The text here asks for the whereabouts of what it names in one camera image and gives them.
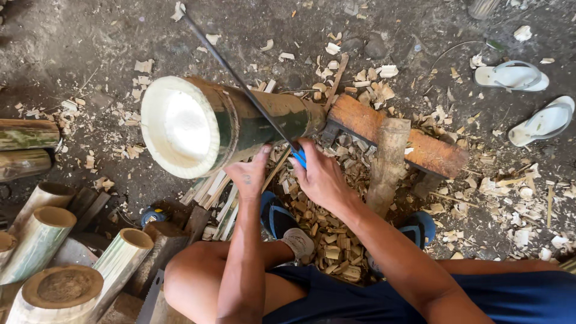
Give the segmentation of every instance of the dirt floor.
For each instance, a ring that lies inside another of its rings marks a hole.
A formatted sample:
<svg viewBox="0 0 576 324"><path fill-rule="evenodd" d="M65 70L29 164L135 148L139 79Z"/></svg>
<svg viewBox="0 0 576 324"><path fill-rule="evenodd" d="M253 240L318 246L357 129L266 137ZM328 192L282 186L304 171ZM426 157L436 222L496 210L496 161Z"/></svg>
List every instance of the dirt floor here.
<svg viewBox="0 0 576 324"><path fill-rule="evenodd" d="M353 52L342 78L342 90L344 86L351 86L354 75L362 69L396 64L400 73L386 79L396 94L387 101L387 108L394 106L396 116L402 113L410 118L412 113L430 115L437 105L443 105L448 111L453 104L452 124L444 125L444 130L455 132L465 127L459 138L469 141L473 158L467 167L483 174L463 171L453 183L444 183L441 187L449 188L449 195L453 197L457 191L464 192L470 187L464 181L470 175L480 185L485 177L494 180L499 170L505 178L511 168L519 170L538 163L541 177L534 180L537 190L532 199L524 201L524 208L534 212L534 206L546 200L546 181L570 183L576 179L576 142L573 141L576 129L570 126L553 139L536 141L524 148L513 146L506 133L556 97L576 98L576 3L526 0L527 8L520 8L502 1L490 19L477 21L467 13L470 2L198 0L184 3L187 12L206 33L222 35L217 47L236 70L244 71L248 83L256 85L257 79L275 79L278 82L275 92L310 89L322 81L315 74L317 66L305 61L310 57L315 63L316 57L322 55L321 65L325 67L329 61L339 60L339 55L330 55L324 49L331 41L327 37L331 32L334 35L341 32L342 40ZM354 10L355 5L360 16L346 12ZM119 125L123 113L138 112L140 108L140 103L135 103L130 95L133 88L139 89L133 86L133 78L150 76L155 80L163 76L200 75L207 80L232 83L210 54L196 49L200 41L187 30L185 23L170 19L174 6L175 2L126 0L18 0L5 5L0 12L4 17L0 27L3 62L0 82L5 87L0 92L0 118L34 118L25 115L35 108L51 114L61 110L60 103L71 97L86 100L86 105L68 125L70 134L63 140L68 151L58 152L60 162L56 161L47 174L6 183L11 193L7 198L0 198L1 207L14 210L23 204L41 180L81 188L92 187L95 180L105 176L115 182L110 192L117 195L112 196L100 214L99 223L91 229L98 226L100 233L107 231L113 236L118 227L131 226L127 218L138 224L141 210L150 204L164 206L177 222L187 219L191 206L186 208L178 200L193 181L165 172L147 151L137 159L121 159L114 151L123 150L122 145L144 146L139 126ZM525 42L513 37L522 25L530 26L533 33ZM260 47L265 46L268 39L274 40L274 48L262 52ZM503 50L489 48L487 40L498 42ZM364 49L367 42L370 48ZM280 62L281 52L294 54L295 60ZM469 65L469 59L480 53L488 65L500 64L504 58L530 62L549 76L550 85L536 93L481 88L472 81L473 70ZM540 64L543 58L554 58L555 62ZM148 59L154 59L152 73L134 71L136 60ZM253 63L258 66L257 72L250 66ZM451 67L461 76L461 84L452 77ZM438 72L430 74L433 68ZM446 95L448 87L455 98L453 103ZM18 103L23 104L21 113L15 108ZM468 118L478 113L475 122L469 124ZM504 133L495 136L493 130ZM94 152L97 173L82 166L89 150ZM495 163L480 162L482 154L494 156ZM535 211L540 218L533 215L514 218L513 207L521 209L521 214L528 214L516 205L521 202L517 190L498 198L473 190L470 202L480 208L470 207L467 217L458 220L450 212L453 202L429 197L427 201L414 198L409 204L408 189L401 188L397 192L398 209L392 214L402 216L414 210L428 210L430 203L442 202L446 212L434 217L444 227L438 228L440 240L435 240L429 251L436 258L450 258L455 251L466 258L506 259L510 254L516 258L538 258L541 248L546 246L553 257L565 259L572 251L575 238L576 208L574 199L563 195L564 188L556 184L553 188L557 196L550 229L545 226L545 204L544 209ZM512 200L512 204L507 204L504 198ZM123 216L118 225L106 218L117 207ZM501 210L491 213L494 208ZM533 228L528 228L531 233L528 245L517 246L509 239L508 231L512 229L514 236L520 227L529 224ZM460 244L454 242L455 248L451 251L441 239L443 231L453 229L464 231L465 240L461 239ZM556 235L564 235L570 241L558 245L560 248L554 247L551 240Z"/></svg>

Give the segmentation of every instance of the blue shorts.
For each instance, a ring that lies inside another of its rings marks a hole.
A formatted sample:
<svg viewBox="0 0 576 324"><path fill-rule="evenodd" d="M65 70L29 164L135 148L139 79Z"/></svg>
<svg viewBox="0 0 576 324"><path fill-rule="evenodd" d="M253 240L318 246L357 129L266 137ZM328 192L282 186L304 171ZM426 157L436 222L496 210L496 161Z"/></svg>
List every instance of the blue shorts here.
<svg viewBox="0 0 576 324"><path fill-rule="evenodd" d="M307 297L266 315L264 323L426 323L386 281L362 288L338 281L314 266L281 266L269 273L296 282L309 291ZM571 273L544 271L452 277L496 323L576 323L576 275Z"/></svg>

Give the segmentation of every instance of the white flip-flop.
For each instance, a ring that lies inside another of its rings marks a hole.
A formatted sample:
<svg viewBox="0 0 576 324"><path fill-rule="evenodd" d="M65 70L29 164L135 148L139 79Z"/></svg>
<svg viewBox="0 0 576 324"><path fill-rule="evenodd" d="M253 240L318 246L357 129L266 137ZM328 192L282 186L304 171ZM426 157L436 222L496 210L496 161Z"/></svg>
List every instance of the white flip-flop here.
<svg viewBox="0 0 576 324"><path fill-rule="evenodd" d="M550 80L536 66L522 61L508 61L498 66L481 66L474 71L474 83L479 86L505 88L509 91L540 91Z"/></svg>
<svg viewBox="0 0 576 324"><path fill-rule="evenodd" d="M538 110L530 119L523 121L508 132L508 139L516 146L524 146L534 140L544 140L563 132L574 113L574 100L562 96Z"/></svg>

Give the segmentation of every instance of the white sock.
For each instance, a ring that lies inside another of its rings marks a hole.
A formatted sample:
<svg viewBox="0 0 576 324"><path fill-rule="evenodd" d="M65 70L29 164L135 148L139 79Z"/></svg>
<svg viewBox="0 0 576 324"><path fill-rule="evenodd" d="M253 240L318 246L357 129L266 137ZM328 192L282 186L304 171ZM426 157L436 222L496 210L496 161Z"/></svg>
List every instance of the white sock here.
<svg viewBox="0 0 576 324"><path fill-rule="evenodd" d="M304 233L303 230L294 227L290 228L284 233L284 237L280 241L286 243L294 252L296 260L311 255L314 252L314 241Z"/></svg>

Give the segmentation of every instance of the blue handle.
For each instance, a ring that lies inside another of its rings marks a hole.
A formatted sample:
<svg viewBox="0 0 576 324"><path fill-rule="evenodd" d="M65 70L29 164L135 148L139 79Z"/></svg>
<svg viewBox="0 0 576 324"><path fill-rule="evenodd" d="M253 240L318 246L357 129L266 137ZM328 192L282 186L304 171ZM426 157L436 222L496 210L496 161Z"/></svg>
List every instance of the blue handle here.
<svg viewBox="0 0 576 324"><path fill-rule="evenodd" d="M306 169L306 154L304 154L304 150L302 148L300 148L298 152L295 152L293 148L290 150L300 165Z"/></svg>

